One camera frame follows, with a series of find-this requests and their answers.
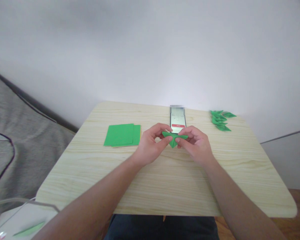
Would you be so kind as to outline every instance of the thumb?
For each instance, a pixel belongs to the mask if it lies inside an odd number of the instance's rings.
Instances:
[[[178,145],[187,150],[187,152],[189,152],[190,154],[192,153],[194,146],[191,143],[189,143],[183,138],[176,138],[176,142],[178,143]]]
[[[168,136],[162,139],[160,142],[157,143],[161,152],[165,149],[165,147],[172,141],[172,137]]]

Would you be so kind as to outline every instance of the stack of green paper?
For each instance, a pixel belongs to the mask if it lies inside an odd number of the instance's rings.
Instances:
[[[123,147],[139,145],[141,125],[120,124],[108,128],[104,146]]]

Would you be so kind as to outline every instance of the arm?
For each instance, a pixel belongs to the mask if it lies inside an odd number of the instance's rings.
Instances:
[[[145,131],[131,157],[65,207],[33,239],[96,239],[137,173],[172,140],[161,134],[166,129],[172,131],[158,123]],[[156,137],[162,140],[156,143]]]
[[[236,239],[285,239],[277,226],[238,187],[214,158],[208,136],[191,126],[176,138],[206,172],[221,212]]]

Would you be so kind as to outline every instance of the gray sofa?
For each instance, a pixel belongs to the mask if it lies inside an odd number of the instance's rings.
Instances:
[[[35,197],[73,136],[0,79],[0,200]],[[0,214],[19,205],[1,205]]]

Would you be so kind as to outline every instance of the wooden floor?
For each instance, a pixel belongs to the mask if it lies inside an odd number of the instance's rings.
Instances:
[[[295,218],[272,218],[275,224],[279,227],[279,229],[283,232],[289,240],[300,240],[300,190],[289,189],[291,195],[297,203],[298,207],[298,215]],[[225,222],[223,217],[215,217],[217,225],[218,225],[218,234],[220,240],[230,240],[235,239],[232,235],[231,231],[227,223]],[[99,239],[103,239],[107,233],[107,229],[109,226],[109,222],[103,229],[103,232],[99,236]]]

